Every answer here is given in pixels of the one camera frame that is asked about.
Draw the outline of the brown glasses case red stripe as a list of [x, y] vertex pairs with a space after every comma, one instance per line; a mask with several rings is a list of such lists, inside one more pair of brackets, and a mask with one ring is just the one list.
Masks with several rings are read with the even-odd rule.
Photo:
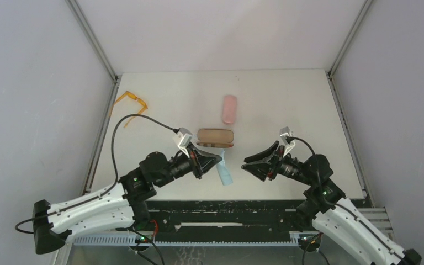
[[228, 129], [202, 128], [197, 132], [197, 145], [211, 148], [231, 148], [234, 132]]

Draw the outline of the light blue cloth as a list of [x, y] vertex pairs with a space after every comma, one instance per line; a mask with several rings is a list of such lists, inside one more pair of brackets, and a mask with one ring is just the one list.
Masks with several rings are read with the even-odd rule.
[[233, 184], [232, 176], [230, 174], [230, 171], [228, 170], [226, 166], [225, 161], [225, 149], [220, 150], [220, 157], [221, 161], [216, 165], [216, 169], [218, 172], [218, 175], [220, 177], [220, 180], [222, 182], [223, 186], [229, 186]]

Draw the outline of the pink glasses case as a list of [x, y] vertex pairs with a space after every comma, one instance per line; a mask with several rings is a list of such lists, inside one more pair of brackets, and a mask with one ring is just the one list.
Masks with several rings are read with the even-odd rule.
[[237, 119], [237, 98], [233, 95], [224, 97], [222, 106], [222, 122], [224, 124], [233, 124]]

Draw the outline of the orange translucent sunglasses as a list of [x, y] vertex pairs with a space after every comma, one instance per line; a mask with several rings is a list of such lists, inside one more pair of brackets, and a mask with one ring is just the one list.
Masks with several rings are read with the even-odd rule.
[[114, 126], [122, 117], [129, 114], [147, 114], [148, 103], [139, 95], [127, 90], [121, 90], [114, 98], [109, 112], [109, 126]]

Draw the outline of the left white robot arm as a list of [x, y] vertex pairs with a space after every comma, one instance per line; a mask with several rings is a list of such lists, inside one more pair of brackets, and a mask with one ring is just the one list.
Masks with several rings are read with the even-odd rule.
[[83, 235], [110, 229], [143, 229], [151, 220], [146, 201], [157, 194], [156, 187], [188, 173], [201, 179], [221, 160], [219, 155], [193, 144], [171, 158], [152, 152], [114, 186], [63, 203], [36, 202], [32, 222], [36, 254], [56, 251]]

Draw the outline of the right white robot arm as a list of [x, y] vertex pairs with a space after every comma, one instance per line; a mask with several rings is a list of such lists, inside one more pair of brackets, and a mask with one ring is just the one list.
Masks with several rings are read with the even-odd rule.
[[309, 188], [296, 207], [300, 231], [312, 226], [328, 236], [361, 264], [420, 264], [421, 255], [404, 249], [385, 236], [331, 180], [333, 170], [326, 156], [311, 150], [304, 162], [293, 158], [276, 141], [268, 149], [246, 157], [243, 170], [261, 181], [282, 175]]

